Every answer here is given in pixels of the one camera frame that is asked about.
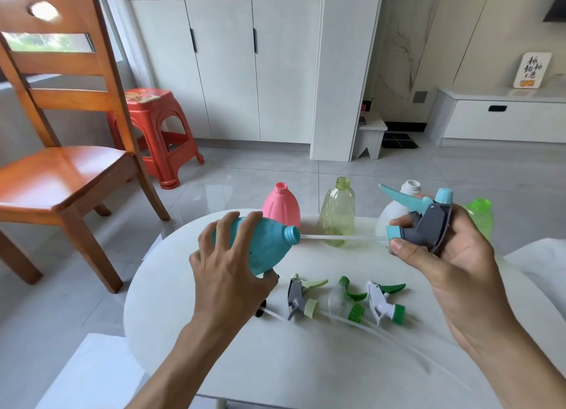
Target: person's right arm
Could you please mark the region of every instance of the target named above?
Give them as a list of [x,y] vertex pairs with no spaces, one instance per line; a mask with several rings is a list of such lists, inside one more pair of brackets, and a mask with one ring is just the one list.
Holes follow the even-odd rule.
[[[412,220],[407,215],[390,224]],[[454,205],[439,257],[401,239],[389,246],[428,279],[450,332],[504,408],[566,408],[566,379],[515,318],[493,248],[462,207]]]

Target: blue bottle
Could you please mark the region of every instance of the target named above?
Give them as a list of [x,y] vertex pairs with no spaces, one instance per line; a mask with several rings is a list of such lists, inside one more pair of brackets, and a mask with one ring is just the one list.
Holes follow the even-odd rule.
[[[234,244],[238,227],[245,217],[234,220],[230,226],[230,246]],[[278,264],[293,245],[301,241],[296,226],[286,226],[271,218],[262,218],[254,229],[250,245],[250,269],[254,275],[267,272]],[[216,245],[216,231],[212,234]]]

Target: white drawer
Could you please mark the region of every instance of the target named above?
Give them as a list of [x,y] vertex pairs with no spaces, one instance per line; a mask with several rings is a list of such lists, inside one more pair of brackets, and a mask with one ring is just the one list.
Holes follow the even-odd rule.
[[458,100],[444,137],[566,142],[566,104]]

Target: red plastic stool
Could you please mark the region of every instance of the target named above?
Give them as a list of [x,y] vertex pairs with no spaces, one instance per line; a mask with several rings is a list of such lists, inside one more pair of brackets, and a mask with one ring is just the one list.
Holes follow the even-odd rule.
[[[204,158],[199,154],[185,113],[171,91],[156,88],[128,90],[126,104],[133,125],[143,134],[138,138],[139,148],[141,151],[149,150],[150,157],[142,157],[145,168],[150,175],[159,180],[161,188],[171,190],[178,187],[179,168],[193,157],[196,157],[200,164],[204,164]],[[185,134],[161,130],[167,117],[179,118]],[[124,144],[112,112],[108,113],[108,125],[114,145],[123,150]],[[170,151],[170,145],[178,145],[178,147]]]

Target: chair backrest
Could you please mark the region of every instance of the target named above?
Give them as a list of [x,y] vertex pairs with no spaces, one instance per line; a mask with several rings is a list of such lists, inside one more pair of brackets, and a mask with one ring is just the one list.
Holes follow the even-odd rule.
[[[58,16],[43,20],[32,14],[32,6],[47,2]],[[0,32],[84,33],[93,52],[18,52],[10,49],[0,34],[0,68],[12,84],[37,134],[46,147],[60,142],[43,109],[112,111],[126,150],[138,154],[124,90],[118,75],[103,12],[98,0],[0,0]],[[102,76],[107,91],[31,88],[26,75],[63,74]]]

